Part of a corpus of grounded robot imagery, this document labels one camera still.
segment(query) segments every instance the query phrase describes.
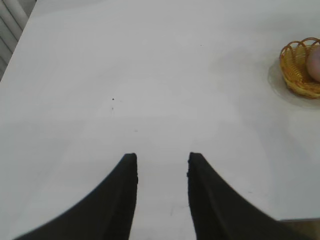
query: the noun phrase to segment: yellow basket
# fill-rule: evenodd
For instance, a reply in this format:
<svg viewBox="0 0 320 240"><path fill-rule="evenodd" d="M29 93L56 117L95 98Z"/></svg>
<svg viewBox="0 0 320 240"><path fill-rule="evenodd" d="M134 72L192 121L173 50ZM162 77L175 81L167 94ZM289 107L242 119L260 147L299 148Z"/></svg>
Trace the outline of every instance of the yellow basket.
<svg viewBox="0 0 320 240"><path fill-rule="evenodd" d="M312 49L320 46L320 39L308 37L292 41L280 53L280 67L285 83L296 94L306 98L320 98L320 82L307 72L306 60Z"/></svg>

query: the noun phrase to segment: table surface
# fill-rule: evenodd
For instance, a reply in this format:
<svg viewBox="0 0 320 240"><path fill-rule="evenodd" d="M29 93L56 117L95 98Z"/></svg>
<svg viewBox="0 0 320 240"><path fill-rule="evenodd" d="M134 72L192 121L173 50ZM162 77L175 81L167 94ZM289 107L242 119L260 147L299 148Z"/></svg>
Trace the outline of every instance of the table surface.
<svg viewBox="0 0 320 240"><path fill-rule="evenodd" d="M0 239L138 156L132 240L194 240L189 152L277 220L320 217L320 102L285 87L318 0L38 0L0 83Z"/></svg>

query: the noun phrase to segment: wicker basket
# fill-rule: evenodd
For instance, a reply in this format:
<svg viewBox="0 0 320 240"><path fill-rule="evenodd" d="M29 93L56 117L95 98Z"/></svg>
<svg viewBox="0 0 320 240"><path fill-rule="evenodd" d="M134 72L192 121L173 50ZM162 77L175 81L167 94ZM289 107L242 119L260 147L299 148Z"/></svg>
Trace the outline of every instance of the wicker basket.
<svg viewBox="0 0 320 240"><path fill-rule="evenodd" d="M320 39L308 37L292 41L280 53L280 67L285 83L296 94L310 99L320 98L320 82L307 72L306 60L314 48L320 46Z"/></svg>

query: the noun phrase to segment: egg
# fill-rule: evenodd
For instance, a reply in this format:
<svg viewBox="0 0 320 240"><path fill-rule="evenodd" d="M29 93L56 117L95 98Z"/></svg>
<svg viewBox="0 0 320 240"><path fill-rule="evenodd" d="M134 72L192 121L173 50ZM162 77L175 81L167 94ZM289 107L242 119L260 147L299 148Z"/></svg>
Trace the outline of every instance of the egg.
<svg viewBox="0 0 320 240"><path fill-rule="evenodd" d="M311 51L306 60L306 69L314 80L320 82L320 47Z"/></svg>

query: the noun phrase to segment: woven basket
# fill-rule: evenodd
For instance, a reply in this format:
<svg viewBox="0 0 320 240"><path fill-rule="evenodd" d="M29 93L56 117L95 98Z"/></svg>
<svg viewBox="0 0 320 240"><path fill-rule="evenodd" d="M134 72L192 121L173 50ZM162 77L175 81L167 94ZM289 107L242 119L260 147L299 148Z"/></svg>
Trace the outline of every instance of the woven basket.
<svg viewBox="0 0 320 240"><path fill-rule="evenodd" d="M320 98L320 82L307 72L306 60L310 52L320 46L320 39L308 37L292 41L280 53L280 67L285 83L296 94L310 99Z"/></svg>

